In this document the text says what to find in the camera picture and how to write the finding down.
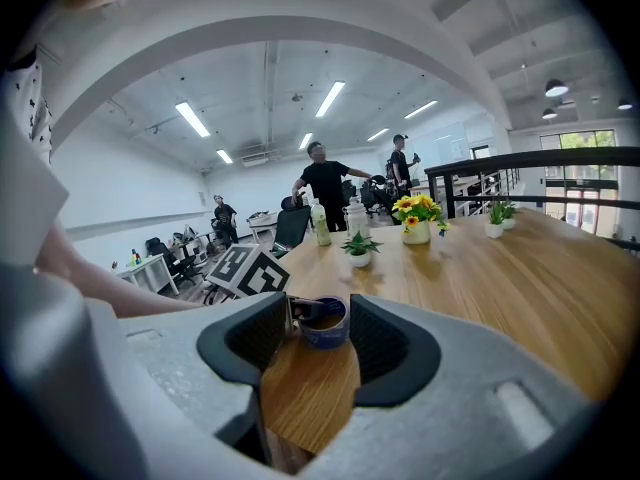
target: black t-shirt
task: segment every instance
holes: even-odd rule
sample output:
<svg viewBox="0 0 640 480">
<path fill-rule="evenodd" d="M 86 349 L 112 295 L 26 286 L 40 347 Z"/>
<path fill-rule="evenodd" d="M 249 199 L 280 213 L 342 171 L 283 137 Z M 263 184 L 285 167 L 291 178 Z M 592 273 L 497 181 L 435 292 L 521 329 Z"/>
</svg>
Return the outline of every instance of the black t-shirt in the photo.
<svg viewBox="0 0 640 480">
<path fill-rule="evenodd" d="M 407 182 L 411 181 L 409 167 L 407 166 L 407 159 L 404 157 L 404 153 L 402 151 L 394 151 L 391 153 L 391 163 L 398 164 L 398 172 L 400 172 L 401 179 L 406 180 Z"/>
<path fill-rule="evenodd" d="M 306 167 L 300 179 L 311 185 L 313 195 L 320 200 L 322 206 L 342 207 L 342 176 L 346 176 L 348 172 L 346 165 L 327 160 L 322 164 L 313 163 Z"/>
<path fill-rule="evenodd" d="M 222 203 L 222 206 L 217 206 L 213 213 L 221 224 L 231 224 L 231 215 L 236 211 L 228 204 Z"/>
</svg>

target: black and white marker cube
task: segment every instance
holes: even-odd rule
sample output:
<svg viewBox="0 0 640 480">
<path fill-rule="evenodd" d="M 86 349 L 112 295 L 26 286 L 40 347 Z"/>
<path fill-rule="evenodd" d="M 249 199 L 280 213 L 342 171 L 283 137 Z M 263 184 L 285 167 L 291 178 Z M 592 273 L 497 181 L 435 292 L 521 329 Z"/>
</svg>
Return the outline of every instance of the black and white marker cube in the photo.
<svg viewBox="0 0 640 480">
<path fill-rule="evenodd" d="M 246 297 L 285 291 L 291 275 L 259 244 L 233 244 L 207 276 L 207 280 Z"/>
</svg>

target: hair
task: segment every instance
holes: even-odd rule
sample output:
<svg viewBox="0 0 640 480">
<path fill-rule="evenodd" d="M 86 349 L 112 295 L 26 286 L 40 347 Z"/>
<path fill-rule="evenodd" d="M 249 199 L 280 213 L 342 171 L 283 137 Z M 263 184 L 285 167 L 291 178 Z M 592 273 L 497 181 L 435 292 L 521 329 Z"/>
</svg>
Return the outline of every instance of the hair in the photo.
<svg viewBox="0 0 640 480">
<path fill-rule="evenodd" d="M 322 146 L 322 144 L 320 144 L 317 140 L 314 140 L 311 144 L 309 144 L 307 146 L 307 155 L 311 156 L 311 152 L 316 146 Z"/>
</svg>

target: white arch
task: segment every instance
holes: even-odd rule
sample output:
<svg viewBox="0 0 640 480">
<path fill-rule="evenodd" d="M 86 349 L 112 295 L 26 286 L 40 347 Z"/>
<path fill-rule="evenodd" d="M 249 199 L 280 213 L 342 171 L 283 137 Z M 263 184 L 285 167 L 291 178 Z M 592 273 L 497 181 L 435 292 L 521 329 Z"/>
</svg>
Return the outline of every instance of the white arch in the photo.
<svg viewBox="0 0 640 480">
<path fill-rule="evenodd" d="M 468 48 L 432 15 L 415 16 L 395 0 L 131 0 L 112 14 L 53 74 L 56 145 L 106 99 L 166 64 L 269 39 L 341 43 L 413 64 L 510 128 L 497 88 Z"/>
</svg>

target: potted plant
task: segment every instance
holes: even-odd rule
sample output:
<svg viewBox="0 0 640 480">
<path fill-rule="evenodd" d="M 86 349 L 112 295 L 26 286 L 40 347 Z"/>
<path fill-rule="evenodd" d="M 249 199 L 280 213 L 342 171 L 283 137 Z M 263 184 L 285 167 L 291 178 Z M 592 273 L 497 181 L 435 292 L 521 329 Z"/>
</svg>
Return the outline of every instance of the potted plant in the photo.
<svg viewBox="0 0 640 480">
<path fill-rule="evenodd" d="M 451 224 L 444 221 L 442 208 L 433 199 L 423 194 L 404 196 L 393 205 L 396 212 L 393 217 L 402 221 L 402 241 L 405 244 L 426 244 L 431 240 L 429 222 L 437 221 L 440 236 L 451 229 Z"/>
<path fill-rule="evenodd" d="M 362 238 L 360 231 L 351 240 L 347 240 L 341 249 L 349 255 L 349 261 L 354 267 L 366 267 L 371 261 L 371 251 L 380 252 L 378 246 L 381 243 L 374 242 L 371 238 Z"/>
<path fill-rule="evenodd" d="M 513 229 L 516 225 L 516 219 L 513 216 L 518 213 L 516 205 L 511 201 L 505 201 L 502 203 L 502 229 Z"/>
<path fill-rule="evenodd" d="M 484 223 L 484 231 L 489 238 L 500 238 L 502 236 L 502 204 L 495 203 L 489 211 L 489 221 Z"/>
</svg>

